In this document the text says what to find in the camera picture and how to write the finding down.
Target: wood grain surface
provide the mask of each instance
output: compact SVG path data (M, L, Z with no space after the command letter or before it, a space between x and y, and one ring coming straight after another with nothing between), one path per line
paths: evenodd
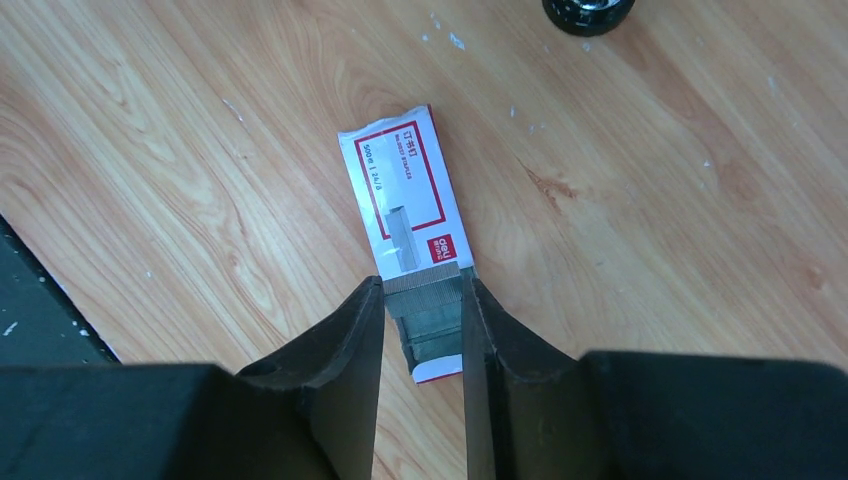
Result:
M848 367L848 3L0 0L0 209L125 362L276 349L375 273L336 132L431 103L480 276L571 355ZM374 476L462 478L386 334Z

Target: black knob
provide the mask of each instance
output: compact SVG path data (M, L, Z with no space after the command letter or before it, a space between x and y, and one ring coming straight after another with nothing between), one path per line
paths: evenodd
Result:
M542 0L548 18L560 30L580 37L602 35L617 27L636 0Z

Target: red border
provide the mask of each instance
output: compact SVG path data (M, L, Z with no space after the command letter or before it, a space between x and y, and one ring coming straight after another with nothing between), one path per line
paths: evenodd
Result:
M433 178L433 170L430 168L430 160L427 158L427 151L424 148L424 142L421 140L421 131L418 129L418 121L413 120L411 122L404 123L403 125L398 125L377 133L373 133L371 135L368 135L367 137L357 138L353 141L354 146L356 146L356 155L359 156L359 165L362 167L362 175L365 177L365 184L368 186L368 195L371 196L371 205L374 207L374 216L377 217L377 225L379 225L380 227L380 233L383 235L383 240L388 240L391 237L389 236L389 234L386 233L385 227L383 227L383 218L380 216L380 209L377 207L377 198L374 196L374 190L372 190L371 188L371 181L368 177L368 169L365 167L365 158L362 157L362 149L359 148L359 144L366 140L371 140L372 138L388 135L392 132L396 132L407 127L412 127L413 130L415 130L415 136L418 138L418 148L421 149L421 156L424 159L424 167L427 169L427 176L430 177L430 186L433 187L433 196L436 198L436 207L438 207L440 215L440 217L436 220L413 226L412 230L421 230L422 228L432 227L433 225L438 225L446 221L445 210L444 208L442 208L442 199L441 197L439 197L439 189L436 188L436 180Z

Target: white speck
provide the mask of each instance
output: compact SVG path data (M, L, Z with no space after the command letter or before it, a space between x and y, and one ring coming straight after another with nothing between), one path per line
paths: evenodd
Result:
M465 50L465 43L463 43L462 40L459 37L454 35L453 32L451 32L451 42L453 42L454 47L456 47L460 50Z
M18 326L18 322L15 322L15 323L9 325L9 328L7 328L5 332L3 332L3 336L8 337L9 334L12 333L12 330L14 330L15 327L17 327L17 326Z
M221 99L221 101L222 101L222 102L224 102L224 105L226 105L226 106L227 106L227 108L229 108L229 109L230 109L233 113L235 113L235 114L236 114L236 118L238 118L238 119L239 119L239 123L241 123L242 125L244 125L244 118L241 116L241 114L240 114L240 113L238 113L238 110L236 110L236 107L235 107L235 106L233 106L233 104L232 104L232 103L230 103L230 101L229 101L229 100L227 100L226 98L222 98L222 99Z

